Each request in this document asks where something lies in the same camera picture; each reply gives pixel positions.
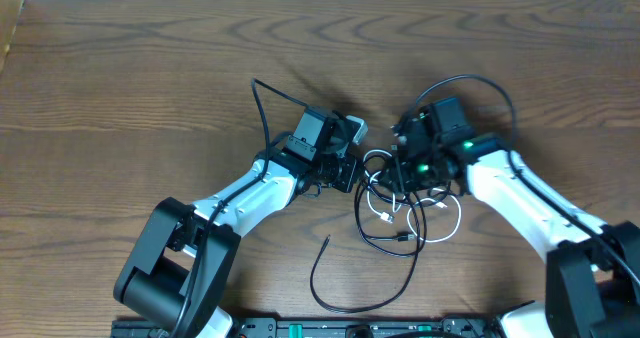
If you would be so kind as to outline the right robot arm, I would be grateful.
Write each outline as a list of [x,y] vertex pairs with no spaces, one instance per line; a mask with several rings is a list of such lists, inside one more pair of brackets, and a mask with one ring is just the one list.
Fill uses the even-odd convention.
[[408,111],[392,130],[399,144],[378,176],[381,186],[404,194],[456,182],[544,261],[544,301],[502,314],[500,336],[638,336],[638,226],[611,225],[570,203],[503,139],[477,133],[455,97]]

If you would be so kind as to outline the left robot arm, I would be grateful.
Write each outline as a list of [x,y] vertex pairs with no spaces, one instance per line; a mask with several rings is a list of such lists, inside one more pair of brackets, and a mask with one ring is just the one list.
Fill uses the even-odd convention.
[[367,131],[361,118],[308,107],[294,132],[269,140],[226,188],[191,204],[161,201],[115,282],[115,300],[172,337],[228,336],[234,321],[219,304],[241,239],[311,187],[350,192],[361,165],[349,149]]

